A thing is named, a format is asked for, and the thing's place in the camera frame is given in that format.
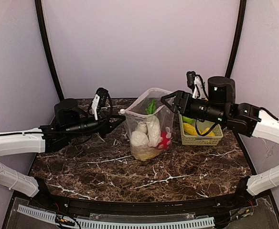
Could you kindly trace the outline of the clear zip top bag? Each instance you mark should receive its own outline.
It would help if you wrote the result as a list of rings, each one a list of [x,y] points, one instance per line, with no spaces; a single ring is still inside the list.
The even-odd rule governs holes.
[[[151,160],[171,147],[174,113],[161,102],[169,94],[171,91],[150,88],[128,108],[120,109],[119,114],[126,118],[123,125],[136,160]]]

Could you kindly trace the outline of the grey toy mushroom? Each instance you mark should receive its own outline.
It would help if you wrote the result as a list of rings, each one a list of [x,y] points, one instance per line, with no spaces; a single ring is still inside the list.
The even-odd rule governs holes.
[[[147,125],[144,122],[138,123],[136,130],[131,133],[130,143],[133,146],[147,146],[149,143]]]

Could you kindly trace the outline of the white toy radish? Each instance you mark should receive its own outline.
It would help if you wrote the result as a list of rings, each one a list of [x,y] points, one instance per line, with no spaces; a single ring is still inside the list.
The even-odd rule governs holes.
[[[149,116],[146,119],[148,138],[149,138],[149,143],[148,143],[149,147],[156,147],[161,137],[160,121],[157,118],[157,116],[154,115],[156,111],[157,111],[156,99],[152,99],[152,101],[148,104],[146,108],[146,113]]]

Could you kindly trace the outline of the red toy pepper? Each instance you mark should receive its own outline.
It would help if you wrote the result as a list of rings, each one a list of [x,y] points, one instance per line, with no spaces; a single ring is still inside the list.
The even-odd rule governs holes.
[[[171,132],[161,132],[161,141],[157,145],[157,149],[165,150],[171,145],[172,134]]]

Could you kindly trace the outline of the toy napa cabbage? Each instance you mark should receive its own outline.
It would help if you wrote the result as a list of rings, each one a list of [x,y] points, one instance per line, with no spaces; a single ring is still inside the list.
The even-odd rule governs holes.
[[[139,161],[148,161],[159,154],[161,154],[163,150],[157,149],[154,147],[131,147],[131,153],[136,160]]]

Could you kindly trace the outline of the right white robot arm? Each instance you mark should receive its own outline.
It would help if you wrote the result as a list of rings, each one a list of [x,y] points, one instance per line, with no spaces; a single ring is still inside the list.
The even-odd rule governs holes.
[[[279,118],[264,107],[235,103],[235,81],[222,76],[210,77],[208,98],[193,98],[190,93],[175,91],[161,98],[173,113],[200,121],[221,125],[233,132],[266,139],[279,144]],[[236,193],[256,196],[279,186],[279,165],[258,175],[240,179]]]

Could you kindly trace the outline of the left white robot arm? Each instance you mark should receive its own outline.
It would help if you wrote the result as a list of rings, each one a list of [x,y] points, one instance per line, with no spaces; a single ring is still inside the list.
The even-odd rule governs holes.
[[[76,99],[64,99],[54,106],[54,119],[50,125],[30,130],[0,133],[0,157],[23,153],[52,153],[68,146],[73,139],[91,137],[98,133],[102,138],[125,121],[125,116],[101,114],[107,99],[92,102],[93,114],[82,110]],[[29,197],[48,196],[45,182],[38,177],[22,174],[0,162],[0,185]]]

